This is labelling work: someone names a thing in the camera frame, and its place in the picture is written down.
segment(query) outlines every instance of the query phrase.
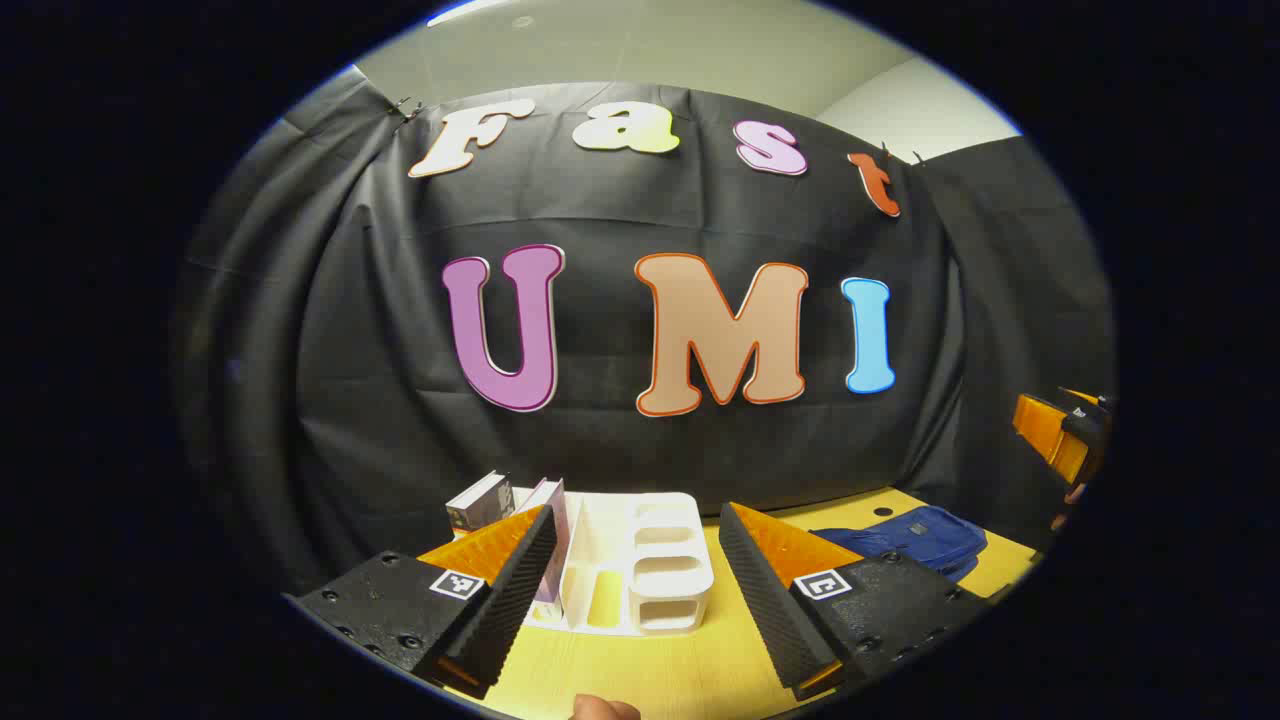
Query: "book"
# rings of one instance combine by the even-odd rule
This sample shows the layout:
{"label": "book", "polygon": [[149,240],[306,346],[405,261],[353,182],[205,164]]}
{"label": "book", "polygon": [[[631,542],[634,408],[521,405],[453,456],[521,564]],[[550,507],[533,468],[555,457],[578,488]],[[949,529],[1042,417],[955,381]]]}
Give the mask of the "book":
{"label": "book", "polygon": [[539,505],[550,505],[556,514],[556,550],[547,562],[547,571],[543,582],[534,594],[535,614],[549,615],[559,619],[563,615],[563,605],[559,597],[561,575],[564,573],[564,560],[568,557],[568,512],[564,507],[564,480],[548,480],[543,478],[529,498],[520,506],[518,512],[531,510]]}
{"label": "book", "polygon": [[516,511],[511,482],[490,471],[444,505],[454,538],[509,518]]}

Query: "wall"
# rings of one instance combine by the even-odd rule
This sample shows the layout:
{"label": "wall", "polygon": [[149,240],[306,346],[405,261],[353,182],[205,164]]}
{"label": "wall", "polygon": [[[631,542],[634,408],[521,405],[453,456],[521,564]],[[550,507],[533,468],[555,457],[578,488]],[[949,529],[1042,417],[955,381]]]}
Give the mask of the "wall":
{"label": "wall", "polygon": [[1021,135],[1000,110],[946,70],[915,58],[836,101],[817,119],[915,163]]}

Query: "box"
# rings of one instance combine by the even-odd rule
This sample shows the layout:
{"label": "box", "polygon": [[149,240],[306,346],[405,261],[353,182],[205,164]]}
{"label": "box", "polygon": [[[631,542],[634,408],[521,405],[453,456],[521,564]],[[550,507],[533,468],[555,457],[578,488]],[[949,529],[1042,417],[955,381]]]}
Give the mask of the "box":
{"label": "box", "polygon": [[490,471],[447,502],[444,509],[449,514],[453,536],[461,537],[509,518],[516,511],[516,500],[507,477]]}

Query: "orange object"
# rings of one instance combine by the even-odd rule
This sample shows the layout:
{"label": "orange object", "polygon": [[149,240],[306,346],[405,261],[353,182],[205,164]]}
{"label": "orange object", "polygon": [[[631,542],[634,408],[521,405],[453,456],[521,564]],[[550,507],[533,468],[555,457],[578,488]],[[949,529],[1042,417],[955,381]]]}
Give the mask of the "orange object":
{"label": "orange object", "polygon": [[856,552],[764,512],[736,502],[730,502],[730,507],[737,512],[748,534],[764,553],[783,588],[790,588],[791,582],[799,577],[842,568],[863,559]]}
{"label": "orange object", "polygon": [[[1097,405],[1097,398],[1073,391],[1068,392]],[[1066,413],[1043,400],[1020,395],[1018,405],[1014,407],[1014,429],[1036,448],[1036,452],[1059,475],[1065,478],[1068,483],[1074,483],[1089,455],[1089,446],[1070,433],[1062,432],[1064,418],[1066,418]]]}
{"label": "orange object", "polygon": [[484,578],[490,585],[534,525],[541,506],[472,530],[466,537],[417,556],[422,562]]}

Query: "blue letter i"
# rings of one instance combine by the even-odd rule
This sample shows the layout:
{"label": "blue letter i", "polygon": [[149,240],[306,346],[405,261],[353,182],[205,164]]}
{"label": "blue letter i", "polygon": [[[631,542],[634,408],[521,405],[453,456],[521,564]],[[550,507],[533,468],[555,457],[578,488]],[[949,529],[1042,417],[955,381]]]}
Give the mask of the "blue letter i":
{"label": "blue letter i", "polygon": [[854,305],[854,370],[845,378],[849,392],[881,392],[893,384],[888,368],[888,336],[884,332],[884,304],[888,286],[879,281],[849,278],[840,292]]}

